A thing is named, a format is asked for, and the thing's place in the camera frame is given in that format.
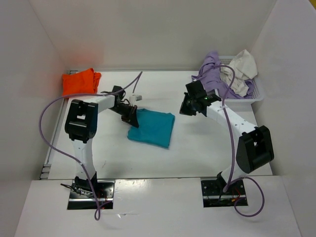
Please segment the purple cloth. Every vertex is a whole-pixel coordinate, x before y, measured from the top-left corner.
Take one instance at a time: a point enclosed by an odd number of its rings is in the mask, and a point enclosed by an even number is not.
[[[214,89],[217,89],[219,96],[223,98],[228,88],[228,85],[224,81],[222,81],[220,78],[220,68],[212,69],[205,74],[201,72],[202,69],[205,72],[207,69],[215,65],[221,65],[221,61],[218,57],[218,52],[212,51],[207,54],[201,66],[201,69],[198,72],[198,75],[192,76],[192,80],[195,80],[195,79],[200,80],[206,92],[210,92]],[[245,97],[237,95],[234,93],[232,89],[229,89],[227,98],[228,99],[252,99],[252,92],[253,92],[253,87],[254,87],[253,82],[251,79],[246,80],[245,82],[246,82],[246,85],[249,87],[247,91],[247,95]]]

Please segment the orange cloth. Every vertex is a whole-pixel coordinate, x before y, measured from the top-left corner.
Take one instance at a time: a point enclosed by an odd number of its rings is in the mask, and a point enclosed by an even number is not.
[[[76,93],[95,94],[98,90],[101,73],[95,73],[93,68],[72,75],[63,75],[63,95]]]

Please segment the basket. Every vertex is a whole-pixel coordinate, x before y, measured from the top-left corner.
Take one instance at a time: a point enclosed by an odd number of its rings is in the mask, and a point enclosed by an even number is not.
[[[219,59],[221,60],[221,63],[224,65],[228,65],[233,58],[234,56],[220,56],[219,57]],[[252,104],[256,101],[263,100],[264,91],[262,89],[260,79],[258,78],[258,76],[256,76],[252,81],[254,85],[253,92],[252,92],[252,99],[226,99],[225,102],[230,106],[231,105],[235,106],[237,104],[240,104],[240,105]]]

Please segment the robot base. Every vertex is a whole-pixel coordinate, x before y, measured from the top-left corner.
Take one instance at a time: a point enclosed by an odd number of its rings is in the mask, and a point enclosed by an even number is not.
[[[105,203],[105,201],[111,201],[107,203],[103,207],[103,209],[113,209],[114,183],[115,180],[98,180],[99,189],[96,190],[96,194],[98,196],[99,204],[102,205]],[[84,210],[96,208],[97,206],[91,193],[87,192],[87,195],[83,195],[70,190],[67,207],[68,210]]]
[[[216,178],[201,179],[201,188],[204,207],[233,206],[238,198],[245,199],[241,199],[237,206],[248,206],[242,180],[232,184],[226,193],[223,193],[218,187]]]

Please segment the white table surface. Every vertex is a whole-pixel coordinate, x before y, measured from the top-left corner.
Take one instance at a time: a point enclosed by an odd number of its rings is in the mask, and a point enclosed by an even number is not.
[[[111,91],[113,85],[126,86],[139,72],[102,72],[98,91]],[[144,72],[136,88],[143,96],[139,108],[172,113],[176,116],[169,149],[133,142],[127,139],[128,124],[120,115],[106,110],[98,115],[97,133],[93,139],[93,162],[98,178],[167,178],[216,176],[231,163],[228,130],[202,114],[179,114],[186,91],[185,84],[197,72]],[[126,90],[129,98],[132,87]],[[250,105],[236,111],[244,119],[256,124]],[[74,154],[64,131],[67,115],[60,118],[54,145]],[[74,179],[75,162],[52,151],[49,160],[49,179]],[[267,164],[252,175],[272,175]]]
[[[199,178],[116,180],[113,210],[67,210],[70,180],[33,181],[15,237],[299,237],[282,178],[257,176],[266,205],[256,217],[239,216],[233,207],[203,208]],[[249,206],[256,212],[261,195],[244,182]]]

